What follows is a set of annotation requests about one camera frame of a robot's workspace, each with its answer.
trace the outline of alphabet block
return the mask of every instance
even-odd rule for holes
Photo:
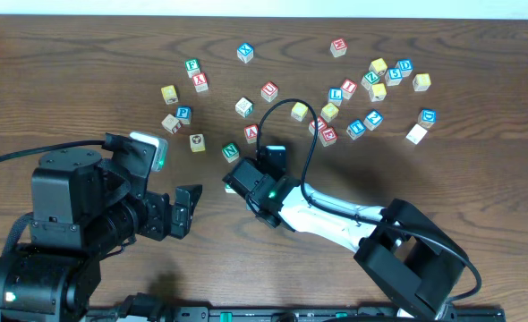
[[[278,96],[278,87],[269,81],[262,88],[262,97],[270,103],[276,98],[276,96]]]
[[[241,117],[246,117],[254,110],[254,104],[249,101],[246,97],[240,98],[238,103],[236,103],[236,113]]]
[[[194,83],[194,88],[196,89],[197,93],[209,90],[209,81],[207,80],[207,76],[204,74],[204,72],[192,76],[192,82]]]
[[[363,120],[363,125],[370,129],[370,131],[373,131],[381,124],[382,121],[383,115],[381,115],[378,111],[373,110],[365,117],[365,120]]]
[[[244,136],[248,144],[256,143],[258,137],[258,125],[253,124],[244,128]]]
[[[160,92],[163,94],[163,99],[167,105],[178,102],[175,85],[166,86],[160,89]]]
[[[190,124],[192,119],[192,110],[188,106],[178,106],[176,108],[176,118],[181,121],[182,124]]]
[[[191,140],[191,150],[192,152],[201,152],[206,149],[204,145],[204,135],[202,134],[193,134],[190,136]]]
[[[234,143],[230,143],[222,148],[222,154],[225,156],[226,161],[228,161],[228,163],[231,163],[240,156],[240,151]]]
[[[327,128],[322,131],[319,136],[319,140],[324,147],[330,146],[337,141],[337,134],[334,128]]]
[[[167,115],[161,125],[171,134],[175,134],[182,126],[181,122],[172,114]]]
[[[330,123],[333,119],[336,118],[339,113],[339,108],[337,108],[333,103],[328,103],[324,108],[321,109],[321,117]]]

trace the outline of wooden table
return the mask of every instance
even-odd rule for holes
[[[334,38],[345,56],[328,51]],[[235,50],[255,46],[244,64]],[[209,91],[197,94],[184,61],[200,59]],[[345,101],[333,125],[336,145],[320,144],[309,183],[342,199],[386,206],[406,199],[463,247],[484,286],[460,304],[501,306],[509,321],[528,320],[528,21],[312,20],[173,17],[0,16],[0,155],[104,132],[147,131],[170,142],[163,172],[149,189],[202,183],[192,231],[182,241],[139,238],[101,265],[95,305],[136,292],[215,306],[344,306],[387,302],[350,251],[318,236],[270,230],[254,220],[222,177],[233,167],[220,151],[236,142],[253,153],[243,127],[271,104],[260,88],[274,81],[275,102],[298,97],[316,111],[330,87],[359,81],[370,61],[411,58],[432,85],[415,93],[413,76],[371,103],[363,89]],[[192,125],[176,135],[160,122],[176,105],[160,88],[174,84],[192,106]],[[255,102],[243,119],[240,97]],[[405,140],[422,108],[439,122],[418,145]],[[383,124],[357,141],[345,128],[377,108]],[[290,106],[270,116],[264,140],[284,144],[299,175],[311,135]],[[205,153],[189,135],[203,133]],[[18,215],[31,210],[30,177],[38,157],[0,164],[0,251]],[[465,271],[456,292],[473,286]]]

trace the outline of wooden block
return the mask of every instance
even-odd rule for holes
[[[182,124],[189,125],[192,119],[192,110],[188,106],[178,106],[176,108],[176,118],[181,121]]]
[[[383,84],[375,84],[370,89],[371,102],[382,101],[387,95],[386,86]]]
[[[258,125],[253,124],[244,128],[244,136],[248,144],[256,143],[258,137]]]
[[[417,119],[417,123],[426,129],[430,129],[436,121],[437,113],[429,109],[423,109],[422,112],[419,113],[419,118]]]
[[[189,74],[189,78],[191,78],[194,75],[200,74],[200,64],[199,60],[196,58],[192,58],[184,62],[184,66],[186,67],[186,72]]]
[[[365,117],[365,120],[363,120],[363,125],[370,129],[370,131],[373,131],[381,124],[382,121],[383,115],[378,111],[373,110]]]
[[[240,156],[240,151],[234,143],[230,143],[222,148],[222,154],[225,156],[226,161],[228,161],[228,163],[231,163]]]
[[[413,78],[413,89],[415,89],[415,91],[427,90],[429,86],[431,86],[431,78],[429,77],[429,74],[417,74],[415,75],[415,78]]]
[[[404,59],[400,60],[396,64],[396,68],[399,68],[399,71],[401,71],[402,77],[407,77],[411,75],[411,71],[413,70],[413,65],[411,64],[410,59]]]
[[[246,64],[254,57],[254,48],[248,43],[243,43],[238,47],[238,50],[236,50],[236,54],[238,55],[238,58]]]
[[[276,98],[276,96],[278,96],[278,87],[269,81],[262,88],[262,97],[270,103]]]
[[[332,44],[329,47],[329,51],[332,53],[334,57],[345,55],[346,50],[347,50],[347,44],[345,43],[345,40],[343,38],[332,41]]]
[[[386,72],[386,85],[388,86],[395,86],[399,85],[401,82],[401,79],[403,79],[403,76],[401,76],[401,71],[399,71],[399,68],[389,68]]]
[[[425,130],[419,124],[415,124],[415,126],[409,131],[409,133],[407,133],[407,136],[405,138],[413,142],[414,144],[418,144],[419,141],[423,139],[425,134],[427,134],[427,130]]]
[[[254,110],[254,104],[248,100],[246,97],[240,98],[238,103],[236,103],[236,113],[241,117],[246,117]]]
[[[360,120],[355,120],[347,127],[347,134],[355,140],[361,137],[365,133],[365,126],[360,122]]]
[[[303,121],[303,118],[308,114],[308,107],[302,103],[296,103],[292,107],[292,117],[298,121]]]
[[[201,152],[206,149],[204,145],[204,135],[202,134],[193,134],[190,136],[191,140],[191,150],[192,152]]]
[[[344,92],[342,89],[329,89],[328,103],[340,106],[342,105],[342,100],[344,100]]]
[[[354,83],[351,80],[344,80],[344,84],[342,84],[341,89],[344,92],[344,98],[345,99],[350,99],[350,98],[352,98],[352,95],[354,94],[355,90],[357,89],[357,84]]]
[[[365,75],[363,75],[362,78],[362,86],[370,90],[371,86],[379,83],[379,76],[375,72],[368,72]]]
[[[318,133],[321,133],[325,128],[328,127],[328,123],[324,121],[321,116],[318,117]],[[311,120],[310,125],[308,126],[308,130],[310,131],[311,135],[314,134],[316,130],[316,123],[314,120]]]
[[[381,77],[387,71],[387,64],[383,58],[376,59],[370,64],[370,71],[375,72],[379,77]]]
[[[339,108],[337,108],[333,103],[328,103],[324,108],[321,109],[321,117],[330,123],[333,119],[336,118],[339,113]]]
[[[172,114],[167,115],[161,125],[171,134],[175,134],[182,126],[181,122]]]
[[[167,105],[178,102],[175,85],[166,86],[160,89],[160,92],[163,93],[163,99]]]
[[[207,80],[207,76],[204,74],[204,72],[192,76],[192,82],[194,83],[194,88],[196,89],[197,93],[209,90],[209,81]]]
[[[337,141],[337,134],[334,128],[327,128],[319,134],[319,140],[324,147],[330,146]]]

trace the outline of black cable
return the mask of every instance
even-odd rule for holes
[[[419,238],[419,239],[425,240],[427,242],[433,243],[436,246],[439,246],[441,249],[445,250],[449,254],[453,255],[455,258],[459,259],[465,266],[469,267],[469,270],[471,270],[471,272],[473,273],[473,275],[475,277],[475,283],[476,284],[475,284],[475,287],[473,287],[471,289],[471,291],[464,292],[464,293],[458,294],[456,296],[447,298],[447,302],[462,300],[462,299],[468,298],[470,296],[473,296],[474,294],[479,292],[479,290],[481,289],[481,286],[482,286],[482,279],[481,279],[481,274],[479,274],[479,270],[477,270],[477,267],[475,267],[473,265],[473,263],[471,263],[471,261],[469,259],[464,258],[463,256],[459,255],[455,250],[453,250],[449,246],[447,246],[447,243],[442,241],[441,237],[439,237],[439,236],[429,237],[427,234],[418,233],[418,232],[415,232],[414,230],[406,229],[406,228],[403,228],[403,227],[400,227],[400,226],[396,226],[396,225],[392,225],[392,224],[389,224],[389,223],[380,222],[380,221],[372,220],[372,219],[369,219],[369,218],[363,218],[363,217],[360,217],[359,215],[355,215],[355,216],[348,215],[346,213],[342,213],[342,212],[339,212],[339,211],[336,211],[336,210],[333,210],[333,209],[330,209],[330,208],[326,208],[326,207],[316,203],[315,200],[313,199],[313,197],[308,195],[308,193],[306,192],[305,187],[304,187],[305,183],[306,183],[306,173],[308,172],[308,166],[310,165],[311,156],[312,156],[312,154],[314,152],[314,148],[316,147],[316,142],[318,140],[318,116],[316,116],[316,113],[314,112],[313,108],[308,103],[306,103],[306,102],[304,102],[304,101],[302,101],[300,99],[288,98],[288,99],[282,100],[282,101],[274,104],[264,114],[264,116],[262,116],[262,120],[260,120],[259,131],[258,131],[258,135],[256,137],[256,151],[257,151],[257,153],[260,152],[260,136],[262,134],[262,127],[264,125],[264,121],[266,121],[268,116],[275,109],[277,109],[279,106],[281,106],[281,105],[283,105],[285,103],[290,103],[290,102],[304,104],[308,108],[308,110],[311,112],[311,115],[314,118],[314,124],[316,126],[315,129],[314,129],[314,138],[313,138],[313,140],[311,142],[311,146],[310,146],[310,153],[308,154],[308,157],[306,159],[306,163],[303,166],[302,176],[301,176],[301,179],[300,179],[300,181],[301,181],[300,182],[300,189],[302,190],[302,195],[308,201],[308,204],[311,205],[311,206],[314,206],[315,208],[318,208],[318,209],[320,209],[322,211],[326,211],[326,212],[328,212],[328,213],[330,213],[332,215],[341,216],[341,217],[346,218],[346,219],[354,220],[357,223],[362,223],[362,224],[367,224],[367,225],[376,225],[376,226],[383,227],[383,228],[389,229],[389,230],[393,230],[393,231],[396,231],[396,232],[399,232],[399,233],[405,233],[405,234],[408,234],[408,235],[412,235],[415,238]],[[246,196],[246,202],[248,203],[248,206],[252,210],[252,212],[257,216],[258,213],[254,209],[254,207],[251,205],[251,200],[250,200],[250,197],[248,195]]]
[[[41,147],[41,148],[31,148],[31,149],[18,151],[18,152],[12,152],[12,153],[8,153],[6,155],[0,156],[0,162],[11,160],[16,157],[26,157],[26,156],[31,156],[37,153],[53,151],[53,150],[57,150],[61,148],[74,148],[74,147],[80,147],[80,146],[103,145],[103,144],[105,144],[103,140],[83,140],[83,141],[56,144],[53,146],[47,146],[47,147]]]

